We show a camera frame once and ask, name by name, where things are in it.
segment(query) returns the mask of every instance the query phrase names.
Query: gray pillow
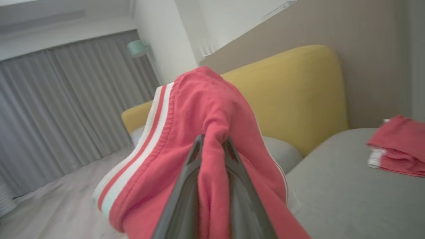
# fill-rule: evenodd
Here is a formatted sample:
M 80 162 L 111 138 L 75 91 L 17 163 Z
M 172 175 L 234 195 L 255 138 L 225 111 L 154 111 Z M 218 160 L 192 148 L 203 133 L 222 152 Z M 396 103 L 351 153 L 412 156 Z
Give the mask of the gray pillow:
M 300 152 L 289 143 L 266 136 L 263 136 L 263 141 L 270 155 L 285 174 L 288 174 L 303 159 Z

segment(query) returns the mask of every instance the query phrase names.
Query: beige wall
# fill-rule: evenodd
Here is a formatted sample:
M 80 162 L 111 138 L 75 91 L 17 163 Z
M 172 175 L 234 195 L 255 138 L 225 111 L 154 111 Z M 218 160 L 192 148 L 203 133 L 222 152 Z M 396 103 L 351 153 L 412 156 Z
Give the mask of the beige wall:
M 400 0 L 299 0 L 201 62 L 225 73 L 310 44 L 341 58 L 352 128 L 410 115 L 407 4 Z

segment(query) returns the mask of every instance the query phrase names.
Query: white stripe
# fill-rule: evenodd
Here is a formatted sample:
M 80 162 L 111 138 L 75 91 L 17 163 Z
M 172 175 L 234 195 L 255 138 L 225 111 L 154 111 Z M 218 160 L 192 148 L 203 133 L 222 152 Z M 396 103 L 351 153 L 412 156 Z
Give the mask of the white stripe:
M 258 131 L 260 132 L 261 137 L 263 137 L 263 135 L 262 135 L 262 133 L 261 133 L 261 130 L 260 130 L 260 126 L 258 125 L 257 118 L 255 117 L 255 114 L 254 114 L 254 118 L 255 118 L 255 122 L 257 123 Z M 281 176 L 282 176 L 283 183 L 285 184 L 285 197 L 286 197 L 286 199 L 285 199 L 285 203 L 288 203 L 288 183 L 286 182 L 285 173 L 284 173 L 284 171 L 282 170 L 282 168 L 278 165 L 278 163 L 276 162 L 276 160 L 272 157 L 272 155 L 270 154 L 269 150 L 267 150 L 267 148 L 266 148 L 266 151 L 267 151 L 267 153 L 269 153 L 270 158 L 272 158 L 272 159 L 273 159 L 273 161 L 275 162 L 275 165 L 276 165 L 276 167 L 278 168 L 278 170 L 279 170 L 279 172 L 280 172 L 280 174 L 281 174 Z
M 112 179 L 112 177 L 115 176 L 115 174 L 117 174 L 125 165 L 127 165 L 136 156 L 136 154 L 140 151 L 144 142 L 146 141 L 146 138 L 147 138 L 147 136 L 149 135 L 149 133 L 152 129 L 153 121 L 154 121 L 155 115 L 156 115 L 156 110 L 158 109 L 158 102 L 159 102 L 159 97 L 161 95 L 161 88 L 162 88 L 162 86 L 158 87 L 155 91 L 155 96 L 154 96 L 154 99 L 153 99 L 153 102 L 152 102 L 152 107 L 150 108 L 149 115 L 148 115 L 147 121 L 146 121 L 146 125 L 145 125 L 144 130 L 143 130 L 142 137 L 138 141 L 135 149 L 126 159 L 122 160 L 113 169 L 111 169 L 111 171 L 109 171 L 102 178 L 102 180 L 96 186 L 96 189 L 94 189 L 93 200 L 96 203 L 99 200 L 100 194 L 102 193 L 103 189 L 106 187 L 108 182 Z
M 142 163 L 146 160 L 146 158 L 150 155 L 150 153 L 152 152 L 152 150 L 155 148 L 156 144 L 158 143 L 162 130 L 164 129 L 165 122 L 167 120 L 168 103 L 170 100 L 170 92 L 172 88 L 173 88 L 173 83 L 170 83 L 167 85 L 167 88 L 164 94 L 164 101 L 162 104 L 162 110 L 159 117 L 158 125 L 156 127 L 155 132 L 153 133 L 153 136 L 150 142 L 148 142 L 146 149 L 143 151 L 140 157 L 129 168 L 127 168 L 127 170 L 114 182 L 112 187 L 106 193 L 105 199 L 103 200 L 103 203 L 102 203 L 102 213 L 104 216 L 106 216 L 106 218 L 109 218 L 109 212 L 115 200 L 117 199 L 118 195 L 121 193 L 121 190 L 125 187 L 128 181 L 135 174 L 137 169 L 142 165 Z

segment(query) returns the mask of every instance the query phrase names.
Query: gray bedsheet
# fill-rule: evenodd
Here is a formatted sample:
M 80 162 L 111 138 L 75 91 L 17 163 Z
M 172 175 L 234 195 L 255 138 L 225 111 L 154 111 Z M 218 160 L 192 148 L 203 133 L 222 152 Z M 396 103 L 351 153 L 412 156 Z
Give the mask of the gray bedsheet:
M 337 134 L 287 175 L 312 238 L 425 238 L 425 178 L 369 168 L 375 131 Z

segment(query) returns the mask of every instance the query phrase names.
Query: gray curtain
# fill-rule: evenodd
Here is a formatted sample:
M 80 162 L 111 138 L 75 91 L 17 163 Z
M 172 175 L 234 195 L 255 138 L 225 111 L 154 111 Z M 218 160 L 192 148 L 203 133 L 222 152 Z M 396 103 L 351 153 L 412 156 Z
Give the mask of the gray curtain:
M 14 196 L 131 146 L 121 113 L 153 99 L 136 31 L 0 62 L 0 178 Z

